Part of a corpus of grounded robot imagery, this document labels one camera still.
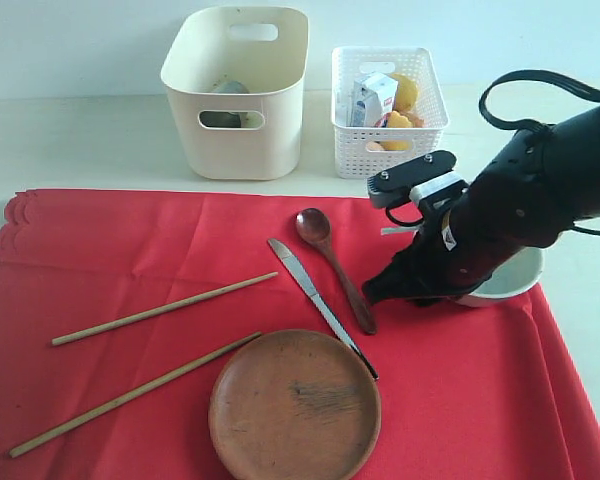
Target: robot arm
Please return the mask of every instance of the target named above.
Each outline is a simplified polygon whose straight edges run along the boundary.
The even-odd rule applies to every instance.
[[[370,303],[405,298],[427,304],[469,293],[526,246],[545,248],[574,222],[600,217],[600,106],[557,125],[508,122],[486,109],[490,90],[504,82],[552,83],[600,103],[600,91],[543,70],[511,72],[479,102],[484,118],[516,130],[510,142],[469,185],[453,172],[455,157],[436,151],[368,180],[372,205],[391,210],[413,202],[422,219],[411,245],[363,285]]]

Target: white bowl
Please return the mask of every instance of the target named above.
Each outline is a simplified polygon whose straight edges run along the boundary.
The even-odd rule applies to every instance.
[[[487,307],[513,298],[538,283],[543,268],[543,250],[526,247],[500,265],[476,290],[454,301],[468,307]]]

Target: chopstick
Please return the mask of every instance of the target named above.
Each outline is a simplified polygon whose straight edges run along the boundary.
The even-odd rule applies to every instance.
[[[134,398],[139,397],[140,395],[143,395],[155,388],[158,388],[158,387],[164,385],[165,383],[170,382],[171,380],[174,380],[174,379],[184,375],[185,373],[188,373],[191,370],[194,370],[194,369],[204,365],[205,363],[208,363],[211,360],[214,360],[214,359],[218,358],[219,356],[230,352],[231,350],[234,350],[236,348],[243,346],[244,344],[250,342],[254,338],[259,337],[260,335],[262,335],[261,332],[255,332],[255,333],[249,335],[248,337],[244,337],[236,342],[233,342],[229,345],[219,348],[218,350],[215,350],[207,355],[204,355],[203,357],[200,357],[200,358],[193,360],[192,362],[189,362],[179,368],[176,368],[175,370],[172,370],[172,371],[162,375],[161,377],[155,378],[155,379],[151,380],[150,382],[147,382],[144,385],[139,386],[138,388],[134,388],[133,390],[131,390],[123,395],[120,395],[119,397],[114,398],[113,400],[111,400],[107,403],[104,403],[104,404],[100,405],[99,407],[93,408],[93,409],[89,410],[88,412],[83,413],[82,415],[79,415],[79,416],[73,418],[72,420],[69,420],[68,422],[62,423],[62,424],[58,425],[57,427],[52,428],[51,430],[48,430],[47,432],[42,433],[35,438],[32,438],[28,442],[25,442],[15,448],[11,449],[9,451],[9,455],[11,456],[11,458],[16,458],[16,457],[22,455],[23,453],[27,453],[29,450],[33,450],[34,448],[42,445],[43,443],[48,442],[49,440],[51,440],[59,435],[62,435],[63,433],[68,432],[69,430],[73,430],[74,428],[79,427],[80,425],[88,422],[89,420],[93,420],[94,418],[99,417],[100,415],[107,413],[110,410],[113,410],[114,408],[117,408],[120,405],[123,405],[123,404],[133,400]]]
[[[183,300],[178,300],[177,302],[169,303],[169,304],[163,305],[161,307],[152,308],[151,310],[147,310],[146,312],[136,313],[134,315],[120,318],[118,320],[114,320],[109,323],[103,323],[101,325],[96,325],[95,327],[87,328],[85,330],[80,330],[79,332],[70,333],[67,335],[63,335],[61,337],[56,337],[51,340],[51,345],[54,345],[54,346],[62,345],[64,343],[69,343],[69,342],[73,342],[75,340],[80,340],[82,338],[89,337],[91,335],[96,335],[98,333],[106,332],[107,330],[113,330],[114,328],[122,327],[124,325],[129,325],[130,323],[144,320],[145,318],[149,318],[149,317],[153,317],[155,315],[160,315],[162,313],[170,312],[177,308],[186,307],[188,305],[192,305],[194,303],[198,303],[203,300],[207,300],[209,298],[217,297],[218,295],[222,295],[223,293],[232,292],[233,290],[238,290],[239,288],[247,287],[249,285],[253,285],[254,283],[262,282],[263,280],[267,280],[271,277],[275,277],[276,275],[278,275],[278,272],[267,273],[266,275],[260,275],[259,277],[250,278],[248,280],[234,283],[232,285],[227,285],[225,287],[221,287],[216,290],[211,290],[209,292],[200,293],[198,295],[194,295],[193,297],[185,298]]]

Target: butter knife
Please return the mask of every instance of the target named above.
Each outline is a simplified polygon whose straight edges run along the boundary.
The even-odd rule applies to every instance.
[[[360,360],[364,362],[364,364],[371,372],[371,376],[374,378],[374,380],[378,380],[378,373],[373,368],[369,360],[367,360],[367,357],[364,356],[360,348],[358,348],[353,339],[349,336],[349,334],[344,329],[340,321],[333,314],[329,306],[322,299],[320,293],[318,293],[318,290],[311,281],[311,278],[309,278],[309,274],[302,266],[302,263],[300,263],[300,260],[298,260],[298,258],[293,254],[293,252],[289,250],[289,247],[287,247],[281,241],[276,240],[275,238],[270,238],[268,240],[268,243],[271,249],[274,251],[274,253],[278,256],[282,264],[294,278],[294,280],[298,282],[300,288],[302,288],[307,297],[309,297],[313,304],[318,308],[322,316],[329,324],[329,327],[331,327],[331,330],[333,330],[333,333],[336,334],[336,337],[338,337],[342,341],[342,343],[351,348],[351,350],[353,350],[356,353],[356,355],[360,357]]]

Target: small carton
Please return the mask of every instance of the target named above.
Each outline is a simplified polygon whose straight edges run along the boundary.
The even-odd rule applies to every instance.
[[[398,82],[383,73],[354,80],[351,127],[383,127],[393,108]]]

